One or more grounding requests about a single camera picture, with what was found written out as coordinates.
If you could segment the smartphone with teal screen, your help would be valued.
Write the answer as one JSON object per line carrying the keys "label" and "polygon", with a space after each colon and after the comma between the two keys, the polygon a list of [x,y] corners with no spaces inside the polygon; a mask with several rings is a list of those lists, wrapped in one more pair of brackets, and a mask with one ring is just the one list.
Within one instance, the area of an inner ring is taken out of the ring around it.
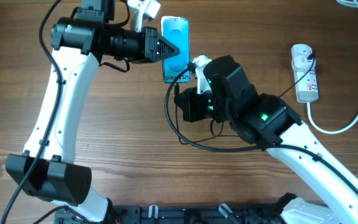
{"label": "smartphone with teal screen", "polygon": [[171,83],[190,61],[189,21],[184,17],[163,16],[162,36],[178,47],[179,54],[163,61],[163,80]]}

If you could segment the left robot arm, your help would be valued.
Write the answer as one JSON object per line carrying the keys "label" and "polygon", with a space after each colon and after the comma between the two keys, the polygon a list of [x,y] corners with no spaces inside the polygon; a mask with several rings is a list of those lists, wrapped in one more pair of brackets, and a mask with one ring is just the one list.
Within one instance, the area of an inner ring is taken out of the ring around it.
{"label": "left robot arm", "polygon": [[91,185],[91,169],[75,164],[76,134],[85,98],[102,57],[154,63],[179,54],[156,28],[143,26],[160,9],[157,1],[126,1],[126,20],[114,22],[114,1],[83,1],[52,27],[50,78],[36,125],[6,171],[17,192],[55,203],[84,223],[111,223],[110,199]]}

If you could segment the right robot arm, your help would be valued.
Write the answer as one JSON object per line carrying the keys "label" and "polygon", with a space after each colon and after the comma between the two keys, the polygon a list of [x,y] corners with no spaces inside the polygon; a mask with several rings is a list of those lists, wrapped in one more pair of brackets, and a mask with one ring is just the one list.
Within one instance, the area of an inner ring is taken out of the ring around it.
{"label": "right robot arm", "polygon": [[296,173],[331,209],[340,223],[358,223],[358,178],[315,137],[300,115],[280,97],[258,94],[230,56],[201,55],[185,72],[198,84],[175,95],[187,122],[211,118],[229,122],[248,150],[261,149]]}

